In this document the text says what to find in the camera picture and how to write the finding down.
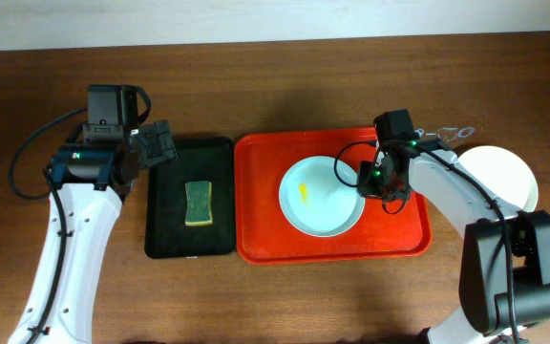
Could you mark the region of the black plastic tray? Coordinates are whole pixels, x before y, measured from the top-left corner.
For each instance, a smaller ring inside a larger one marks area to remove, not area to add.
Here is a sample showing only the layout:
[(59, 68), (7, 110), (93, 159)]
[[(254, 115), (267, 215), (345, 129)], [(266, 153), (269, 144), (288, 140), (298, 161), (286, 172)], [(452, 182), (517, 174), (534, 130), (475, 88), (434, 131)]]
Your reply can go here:
[[(178, 157), (150, 169), (144, 251), (152, 259), (225, 255), (236, 245), (233, 141), (176, 139)], [(213, 224), (185, 224), (188, 182), (212, 183)]]

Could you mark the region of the red plastic tray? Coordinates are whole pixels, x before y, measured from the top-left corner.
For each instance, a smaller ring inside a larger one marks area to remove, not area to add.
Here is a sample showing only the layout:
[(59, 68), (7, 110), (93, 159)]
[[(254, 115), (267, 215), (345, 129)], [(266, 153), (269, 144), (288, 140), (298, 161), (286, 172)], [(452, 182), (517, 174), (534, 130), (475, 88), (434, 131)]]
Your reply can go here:
[(285, 217), (279, 187), (285, 172), (312, 156), (343, 155), (357, 168), (374, 154), (371, 127), (250, 134), (235, 145), (236, 248), (248, 263), (278, 265), (419, 255), (432, 241), (426, 201), (411, 195), (403, 210), (368, 200), (359, 221), (330, 238), (306, 235)]

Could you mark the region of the white plate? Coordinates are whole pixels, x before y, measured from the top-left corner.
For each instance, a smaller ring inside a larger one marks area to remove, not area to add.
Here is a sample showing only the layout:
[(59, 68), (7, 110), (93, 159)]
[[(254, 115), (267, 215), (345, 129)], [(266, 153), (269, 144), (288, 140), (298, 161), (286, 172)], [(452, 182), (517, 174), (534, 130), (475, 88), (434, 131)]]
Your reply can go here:
[(536, 209), (539, 188), (527, 163), (501, 147), (483, 145), (462, 153), (458, 160), (491, 191), (526, 212)]

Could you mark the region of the light blue plate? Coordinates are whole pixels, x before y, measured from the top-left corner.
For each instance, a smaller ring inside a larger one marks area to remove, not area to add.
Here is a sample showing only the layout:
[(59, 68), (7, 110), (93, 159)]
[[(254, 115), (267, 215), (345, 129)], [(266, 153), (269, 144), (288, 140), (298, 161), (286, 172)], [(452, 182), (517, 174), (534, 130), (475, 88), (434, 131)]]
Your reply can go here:
[(360, 220), (365, 199), (354, 183), (357, 173), (332, 157), (297, 161), (284, 174), (279, 204), (287, 221), (305, 235), (328, 238), (350, 230)]

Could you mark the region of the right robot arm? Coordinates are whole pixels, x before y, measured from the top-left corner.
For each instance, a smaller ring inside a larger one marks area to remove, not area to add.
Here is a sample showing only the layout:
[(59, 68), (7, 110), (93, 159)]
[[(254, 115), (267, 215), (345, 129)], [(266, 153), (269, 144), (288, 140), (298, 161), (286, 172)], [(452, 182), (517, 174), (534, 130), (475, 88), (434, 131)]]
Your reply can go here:
[(406, 109), (373, 121), (376, 153), (362, 161), (357, 192), (383, 205), (416, 193), (463, 239), (460, 306), (417, 336), (419, 343), (519, 343), (550, 320), (550, 214), (502, 200), (439, 138), (422, 139)]

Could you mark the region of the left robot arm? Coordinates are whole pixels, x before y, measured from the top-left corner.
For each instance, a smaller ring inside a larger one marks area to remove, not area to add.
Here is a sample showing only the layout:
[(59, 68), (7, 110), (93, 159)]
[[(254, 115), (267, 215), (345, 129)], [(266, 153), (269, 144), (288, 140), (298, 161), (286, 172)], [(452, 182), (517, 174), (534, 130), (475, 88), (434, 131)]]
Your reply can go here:
[(123, 203), (140, 171), (177, 156), (168, 122), (146, 121), (151, 106), (139, 86), (89, 86), (86, 120), (43, 170), (47, 235), (11, 343), (91, 342), (104, 252)]

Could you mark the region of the green yellow sponge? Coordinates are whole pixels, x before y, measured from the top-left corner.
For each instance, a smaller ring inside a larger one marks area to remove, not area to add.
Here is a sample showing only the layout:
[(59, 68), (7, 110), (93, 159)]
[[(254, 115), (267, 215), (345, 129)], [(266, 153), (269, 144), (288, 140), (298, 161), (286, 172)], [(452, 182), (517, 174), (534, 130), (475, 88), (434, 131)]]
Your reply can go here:
[(209, 181), (185, 184), (187, 226), (208, 226), (213, 224), (211, 208), (212, 183)]

